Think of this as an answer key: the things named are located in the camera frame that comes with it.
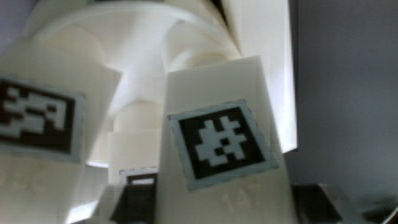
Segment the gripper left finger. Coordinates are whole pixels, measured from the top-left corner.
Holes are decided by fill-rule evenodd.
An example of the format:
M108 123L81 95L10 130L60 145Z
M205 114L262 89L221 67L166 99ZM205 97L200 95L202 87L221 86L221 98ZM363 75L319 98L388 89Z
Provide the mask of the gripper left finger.
M108 185L86 224L154 224L156 174L125 177Z

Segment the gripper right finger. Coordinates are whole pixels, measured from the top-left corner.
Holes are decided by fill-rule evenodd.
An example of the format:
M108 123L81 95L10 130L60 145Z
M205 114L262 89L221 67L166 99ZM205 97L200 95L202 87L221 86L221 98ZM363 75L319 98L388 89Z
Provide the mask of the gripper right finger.
M292 198L299 224L367 224L335 186L294 185Z

